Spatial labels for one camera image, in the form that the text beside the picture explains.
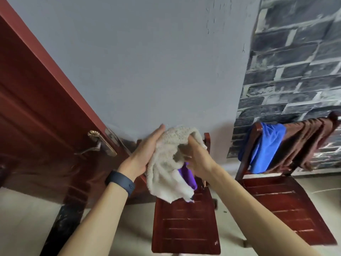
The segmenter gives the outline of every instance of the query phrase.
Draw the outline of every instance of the floor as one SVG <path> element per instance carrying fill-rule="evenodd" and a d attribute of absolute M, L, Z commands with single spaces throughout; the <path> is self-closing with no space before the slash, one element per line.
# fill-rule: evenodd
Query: floor
<path fill-rule="evenodd" d="M 330 228 L 339 246 L 315 246 L 322 254 L 341 255 L 341 176 L 300 178 L 297 181 Z M 256 255 L 243 248 L 243 235 L 218 196 L 216 220 L 221 255 Z M 126 206 L 113 241 L 110 255 L 149 256 L 154 203 Z M 6 188 L 0 189 L 0 255 L 39 256 L 57 216 L 60 205 L 33 198 Z"/>

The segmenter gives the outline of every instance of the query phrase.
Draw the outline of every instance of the dark blue watch strap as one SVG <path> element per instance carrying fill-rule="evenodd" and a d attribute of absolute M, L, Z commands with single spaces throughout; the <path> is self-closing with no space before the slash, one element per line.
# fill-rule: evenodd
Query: dark blue watch strap
<path fill-rule="evenodd" d="M 120 172 L 111 171 L 108 177 L 105 179 L 105 185 L 108 186 L 110 182 L 114 182 L 124 188 L 128 192 L 128 197 L 135 189 L 135 184 L 132 182 L 132 180 Z"/>

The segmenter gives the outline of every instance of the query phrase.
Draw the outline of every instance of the brick wallpaper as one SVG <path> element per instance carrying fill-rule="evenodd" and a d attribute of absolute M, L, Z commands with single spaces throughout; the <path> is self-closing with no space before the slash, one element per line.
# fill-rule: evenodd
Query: brick wallpaper
<path fill-rule="evenodd" d="M 228 158 L 257 121 L 290 123 L 341 111 L 341 0 L 262 0 Z M 341 167 L 341 129 L 316 168 Z"/>

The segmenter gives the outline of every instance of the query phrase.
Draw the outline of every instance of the cloth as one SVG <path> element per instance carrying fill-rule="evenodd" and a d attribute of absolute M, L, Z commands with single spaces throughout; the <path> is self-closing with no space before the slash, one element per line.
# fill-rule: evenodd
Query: cloth
<path fill-rule="evenodd" d="M 262 128 L 262 135 L 259 137 L 251 155 L 250 172 L 254 174 L 265 172 L 268 169 L 286 132 L 286 128 L 282 124 L 262 123 Z M 251 129 L 248 131 L 244 144 L 238 153 L 239 161 L 243 158 L 250 132 Z"/>
<path fill-rule="evenodd" d="M 195 128 L 176 127 L 165 131 L 156 143 L 156 149 L 147 168 L 147 187 L 152 195 L 168 203 L 179 198 L 192 201 L 193 189 L 181 177 L 178 169 L 185 163 L 179 146 L 188 145 L 188 137 L 192 135 L 205 149 L 199 131 Z"/>
<path fill-rule="evenodd" d="M 311 118 L 284 124 L 286 134 L 268 171 L 283 172 L 296 167 L 310 171 L 310 159 L 339 124 L 337 118 Z"/>
<path fill-rule="evenodd" d="M 198 185 L 196 184 L 193 173 L 187 168 L 187 164 L 187 162 L 184 163 L 183 167 L 181 167 L 178 171 L 185 182 L 190 185 L 192 189 L 196 190 L 198 188 Z"/>

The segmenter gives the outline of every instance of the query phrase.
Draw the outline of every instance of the person's left hand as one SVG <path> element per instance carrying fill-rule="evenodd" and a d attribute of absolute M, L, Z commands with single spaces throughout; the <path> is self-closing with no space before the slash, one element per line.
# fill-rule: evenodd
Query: person's left hand
<path fill-rule="evenodd" d="M 155 151 L 156 141 L 164 133 L 165 129 L 165 125 L 161 124 L 147 139 L 143 140 L 134 153 L 120 165 L 118 172 L 124 174 L 132 181 L 143 174 L 147 169 L 147 163 Z"/>

